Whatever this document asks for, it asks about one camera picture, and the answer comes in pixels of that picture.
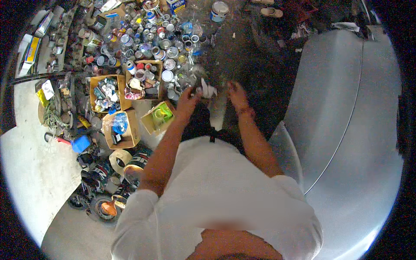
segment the shoe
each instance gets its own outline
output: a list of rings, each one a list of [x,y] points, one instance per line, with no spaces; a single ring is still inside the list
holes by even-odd
[[[270,8],[262,8],[260,13],[264,16],[276,17],[280,18],[283,16],[283,11],[279,9]]]
[[[251,2],[255,4],[272,5],[275,3],[275,0],[251,0]]]

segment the hair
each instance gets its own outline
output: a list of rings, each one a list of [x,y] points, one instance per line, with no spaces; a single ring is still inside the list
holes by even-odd
[[[273,259],[258,258],[258,257],[246,255],[244,253],[238,253],[238,254],[222,255],[216,260],[273,260]]]

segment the red can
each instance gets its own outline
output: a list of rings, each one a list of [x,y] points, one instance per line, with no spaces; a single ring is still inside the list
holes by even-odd
[[[144,69],[144,63],[137,63],[136,68],[137,69]]]
[[[157,34],[159,34],[159,33],[161,33],[161,32],[165,32],[165,27],[163,27],[163,26],[159,26],[159,27],[157,28]]]

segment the open paint can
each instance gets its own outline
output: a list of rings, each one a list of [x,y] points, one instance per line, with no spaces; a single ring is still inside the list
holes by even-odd
[[[226,3],[222,1],[216,1],[212,4],[210,19],[214,22],[222,22],[229,12],[230,9]]]

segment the white paper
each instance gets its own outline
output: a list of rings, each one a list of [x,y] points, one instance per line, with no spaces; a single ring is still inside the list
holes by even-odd
[[[42,90],[45,94],[46,100],[51,99],[55,95],[50,80],[47,80],[45,83],[42,84]]]

